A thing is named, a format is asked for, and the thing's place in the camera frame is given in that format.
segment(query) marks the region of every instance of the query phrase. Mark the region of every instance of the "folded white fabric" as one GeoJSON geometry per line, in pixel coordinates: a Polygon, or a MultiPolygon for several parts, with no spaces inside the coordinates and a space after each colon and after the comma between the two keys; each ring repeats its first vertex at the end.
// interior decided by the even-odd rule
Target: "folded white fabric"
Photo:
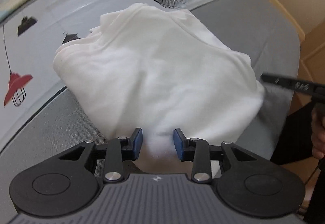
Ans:
{"type": "Polygon", "coordinates": [[[249,56],[188,10],[136,3],[102,15],[91,32],[57,50],[54,70],[108,139],[142,128],[135,164],[145,172],[190,172],[177,159],[174,129],[213,145],[235,142],[263,102],[249,56]]]}

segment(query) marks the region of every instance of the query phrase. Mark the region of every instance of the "red lamp print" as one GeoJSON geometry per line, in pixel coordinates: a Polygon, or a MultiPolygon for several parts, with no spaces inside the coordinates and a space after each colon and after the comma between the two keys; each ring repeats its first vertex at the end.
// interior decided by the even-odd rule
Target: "red lamp print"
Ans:
{"type": "Polygon", "coordinates": [[[3,42],[5,48],[5,54],[7,56],[8,67],[10,71],[10,79],[8,83],[8,92],[4,98],[4,106],[6,106],[10,100],[16,107],[20,106],[26,98],[26,92],[24,86],[33,78],[31,75],[20,76],[18,73],[13,73],[10,68],[7,47],[4,38],[4,26],[3,26],[3,42]]]}

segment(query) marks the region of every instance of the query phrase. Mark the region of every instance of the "gray tablecloth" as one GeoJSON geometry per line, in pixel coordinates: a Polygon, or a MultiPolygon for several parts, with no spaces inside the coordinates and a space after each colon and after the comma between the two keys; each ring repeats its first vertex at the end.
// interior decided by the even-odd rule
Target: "gray tablecloth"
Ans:
{"type": "MultiPolygon", "coordinates": [[[[225,45],[251,57],[258,79],[265,71],[296,76],[300,53],[298,35],[267,0],[216,0],[192,12],[225,45]]],[[[288,91],[267,87],[263,107],[237,143],[269,159],[291,97],[288,91]]],[[[6,223],[16,214],[8,189],[17,173],[87,139],[94,139],[98,144],[106,142],[66,89],[0,154],[0,223],[6,223]]]]}

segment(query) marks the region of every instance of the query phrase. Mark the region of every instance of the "black pants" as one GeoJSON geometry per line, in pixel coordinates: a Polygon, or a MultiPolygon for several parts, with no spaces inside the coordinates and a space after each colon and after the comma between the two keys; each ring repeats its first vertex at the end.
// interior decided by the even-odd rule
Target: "black pants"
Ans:
{"type": "Polygon", "coordinates": [[[271,157],[271,162],[282,165],[300,161],[312,156],[310,140],[311,111],[315,103],[308,103],[286,119],[279,141],[271,157]]]}

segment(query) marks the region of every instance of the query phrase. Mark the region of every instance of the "black tool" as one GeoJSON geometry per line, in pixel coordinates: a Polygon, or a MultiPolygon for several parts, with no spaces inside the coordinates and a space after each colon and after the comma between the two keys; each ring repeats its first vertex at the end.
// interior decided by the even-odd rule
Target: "black tool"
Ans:
{"type": "MultiPolygon", "coordinates": [[[[266,83],[274,84],[283,88],[296,91],[298,93],[303,93],[312,96],[311,100],[315,102],[315,110],[317,112],[318,118],[322,120],[323,117],[325,117],[324,84],[318,84],[306,80],[298,80],[287,76],[272,75],[268,73],[262,74],[261,80],[266,83]]],[[[321,172],[318,177],[307,213],[305,214],[304,218],[304,220],[306,220],[308,223],[313,224],[325,223],[325,158],[319,161],[317,167],[310,175],[308,180],[305,182],[305,184],[309,182],[309,180],[312,178],[312,176],[316,173],[318,169],[320,169],[321,172]]]]}
{"type": "Polygon", "coordinates": [[[211,146],[180,129],[173,140],[179,159],[193,162],[190,178],[126,173],[122,162],[140,153],[136,128],[130,138],[85,141],[18,174],[9,187],[19,213],[11,223],[301,223],[292,213],[304,185],[293,173],[232,142],[211,146]],[[211,160],[220,161],[218,179],[211,160]]]}

